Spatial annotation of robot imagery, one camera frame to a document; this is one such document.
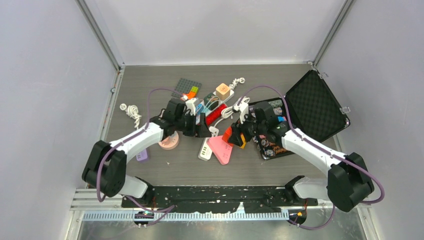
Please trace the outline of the blue plug adapter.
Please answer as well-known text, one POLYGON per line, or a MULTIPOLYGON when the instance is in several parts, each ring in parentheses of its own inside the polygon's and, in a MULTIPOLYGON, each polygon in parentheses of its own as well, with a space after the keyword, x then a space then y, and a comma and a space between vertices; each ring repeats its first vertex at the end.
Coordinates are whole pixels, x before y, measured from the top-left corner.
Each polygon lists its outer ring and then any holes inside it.
POLYGON ((205 105, 203 103, 199 103, 196 107, 196 114, 201 114, 205 109, 205 105))

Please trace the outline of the pink triangular socket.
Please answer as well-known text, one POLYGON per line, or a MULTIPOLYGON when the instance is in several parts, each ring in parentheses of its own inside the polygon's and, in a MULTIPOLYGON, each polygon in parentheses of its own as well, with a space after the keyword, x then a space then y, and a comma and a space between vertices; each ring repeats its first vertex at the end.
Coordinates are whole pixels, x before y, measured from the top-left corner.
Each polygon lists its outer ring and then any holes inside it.
POLYGON ((221 165, 227 165, 230 162, 233 146, 224 141, 222 135, 209 138, 207 145, 221 165))

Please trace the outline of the dark green cube adapter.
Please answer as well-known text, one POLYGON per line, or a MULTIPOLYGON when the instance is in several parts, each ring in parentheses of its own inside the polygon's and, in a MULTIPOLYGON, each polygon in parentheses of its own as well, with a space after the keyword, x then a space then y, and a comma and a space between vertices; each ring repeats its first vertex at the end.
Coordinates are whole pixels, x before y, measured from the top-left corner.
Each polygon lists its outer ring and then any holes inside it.
POLYGON ((203 100, 205 107, 210 111, 214 110, 220 103, 220 99, 213 92, 205 96, 203 100))

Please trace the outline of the white multicolour power strip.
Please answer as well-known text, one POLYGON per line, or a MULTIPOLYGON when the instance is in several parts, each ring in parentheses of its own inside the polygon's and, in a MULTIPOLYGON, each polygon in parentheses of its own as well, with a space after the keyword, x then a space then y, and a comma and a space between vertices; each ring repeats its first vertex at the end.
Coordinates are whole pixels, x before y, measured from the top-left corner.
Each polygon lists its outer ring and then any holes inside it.
POLYGON ((200 115, 201 113, 205 113, 206 116, 211 114, 215 109, 217 109, 220 105, 226 103, 228 100, 230 100, 235 92, 230 89, 229 90, 229 96, 221 100, 217 95, 216 91, 209 93, 206 97, 201 98, 199 104, 196 107, 195 113, 197 115, 200 115))

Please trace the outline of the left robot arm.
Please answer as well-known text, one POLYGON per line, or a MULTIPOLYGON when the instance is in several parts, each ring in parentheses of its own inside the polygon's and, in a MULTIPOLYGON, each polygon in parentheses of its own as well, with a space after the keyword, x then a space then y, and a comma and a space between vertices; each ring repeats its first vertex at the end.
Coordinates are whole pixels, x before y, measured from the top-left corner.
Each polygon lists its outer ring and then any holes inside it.
POLYGON ((175 132, 188 137, 210 138, 206 114, 197 111, 196 107, 193 99, 173 98, 159 115, 140 129, 111 142, 97 141, 82 171, 82 180, 94 186, 98 195, 127 195, 134 197, 141 207, 148 207, 153 202, 153 193, 148 190, 147 182, 127 174, 127 163, 175 132))

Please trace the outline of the pink round socket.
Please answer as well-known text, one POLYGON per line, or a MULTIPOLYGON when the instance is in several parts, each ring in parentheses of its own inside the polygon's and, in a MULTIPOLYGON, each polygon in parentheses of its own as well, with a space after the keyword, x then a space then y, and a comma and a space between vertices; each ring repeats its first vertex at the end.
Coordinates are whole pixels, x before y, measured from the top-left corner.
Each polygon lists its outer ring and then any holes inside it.
POLYGON ((160 141, 158 145, 164 150, 172 150, 178 146, 179 141, 180 141, 179 134, 177 131, 175 131, 172 135, 160 141))

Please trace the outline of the red cube adapter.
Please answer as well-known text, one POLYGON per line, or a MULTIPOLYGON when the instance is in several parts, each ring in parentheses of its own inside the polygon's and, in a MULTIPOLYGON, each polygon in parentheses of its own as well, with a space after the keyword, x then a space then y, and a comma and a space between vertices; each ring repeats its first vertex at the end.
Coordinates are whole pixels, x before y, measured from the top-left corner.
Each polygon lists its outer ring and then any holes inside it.
POLYGON ((231 145, 231 143, 229 142, 229 138, 231 137, 232 133, 233 133, 233 130, 232 130, 232 127, 230 126, 225 130, 224 134, 222 135, 222 140, 229 145, 231 145))

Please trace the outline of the purple power strip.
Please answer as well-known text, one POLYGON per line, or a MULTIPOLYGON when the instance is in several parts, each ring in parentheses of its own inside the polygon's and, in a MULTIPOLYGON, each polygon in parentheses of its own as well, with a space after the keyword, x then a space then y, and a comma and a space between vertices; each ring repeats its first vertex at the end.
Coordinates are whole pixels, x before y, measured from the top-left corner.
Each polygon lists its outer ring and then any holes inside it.
POLYGON ((138 162, 145 162, 149 159, 148 150, 144 149, 136 155, 136 160, 138 162))

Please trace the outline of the beige cube adapter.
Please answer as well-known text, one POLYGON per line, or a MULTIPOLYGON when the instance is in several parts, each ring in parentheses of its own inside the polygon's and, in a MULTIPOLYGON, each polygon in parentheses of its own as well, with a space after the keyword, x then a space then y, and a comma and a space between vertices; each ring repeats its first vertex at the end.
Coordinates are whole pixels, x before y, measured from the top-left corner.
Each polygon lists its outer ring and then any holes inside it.
POLYGON ((221 83, 215 89, 215 95, 221 100, 226 100, 231 94, 231 89, 225 83, 221 83))

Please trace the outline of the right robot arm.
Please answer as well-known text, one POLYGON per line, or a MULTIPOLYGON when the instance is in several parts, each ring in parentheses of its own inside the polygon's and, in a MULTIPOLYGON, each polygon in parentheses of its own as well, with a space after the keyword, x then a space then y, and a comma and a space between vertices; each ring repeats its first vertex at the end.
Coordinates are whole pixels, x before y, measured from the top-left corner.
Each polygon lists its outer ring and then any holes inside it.
POLYGON ((359 154, 345 154, 310 138, 294 127, 288 116, 280 120, 267 101, 255 104, 253 112, 246 102, 234 105, 232 111, 239 113, 239 119, 230 126, 229 144, 242 147, 252 137, 264 135, 324 174, 323 178, 299 175, 289 181, 284 189, 285 198, 291 205, 299 205, 304 199, 320 199, 349 212, 374 192, 373 181, 359 154))

